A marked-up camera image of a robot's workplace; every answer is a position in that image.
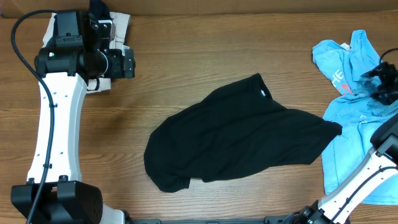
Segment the black polo shirt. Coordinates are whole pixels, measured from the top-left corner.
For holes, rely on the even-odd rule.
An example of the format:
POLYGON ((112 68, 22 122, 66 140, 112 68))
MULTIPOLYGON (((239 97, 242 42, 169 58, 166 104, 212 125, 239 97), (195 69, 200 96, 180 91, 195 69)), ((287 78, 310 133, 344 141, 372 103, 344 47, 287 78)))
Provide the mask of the black polo shirt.
POLYGON ((276 102, 260 74, 212 91, 168 117, 149 137, 147 175, 163 192, 247 177, 269 167, 311 164, 340 124, 276 102))

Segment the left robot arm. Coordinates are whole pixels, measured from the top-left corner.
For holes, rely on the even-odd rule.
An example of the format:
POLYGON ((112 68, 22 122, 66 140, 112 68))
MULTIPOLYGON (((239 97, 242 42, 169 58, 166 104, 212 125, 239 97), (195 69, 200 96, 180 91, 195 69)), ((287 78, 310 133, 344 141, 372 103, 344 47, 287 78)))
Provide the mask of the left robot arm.
POLYGON ((29 70, 40 88, 40 118, 32 165, 11 202, 27 223, 130 223, 128 212, 104 204, 82 181, 80 116, 90 81, 132 78, 131 49, 111 47, 116 27, 106 7, 54 12, 53 33, 29 70))

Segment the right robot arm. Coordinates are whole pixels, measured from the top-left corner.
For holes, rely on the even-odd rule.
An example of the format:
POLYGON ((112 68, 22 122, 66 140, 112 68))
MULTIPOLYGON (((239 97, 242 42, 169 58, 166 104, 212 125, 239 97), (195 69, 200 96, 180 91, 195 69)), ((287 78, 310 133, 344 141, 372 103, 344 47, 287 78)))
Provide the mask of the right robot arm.
POLYGON ((379 185, 397 175, 397 115, 371 136, 372 148, 360 165, 331 194, 292 213, 282 223, 346 223, 351 212, 379 185))

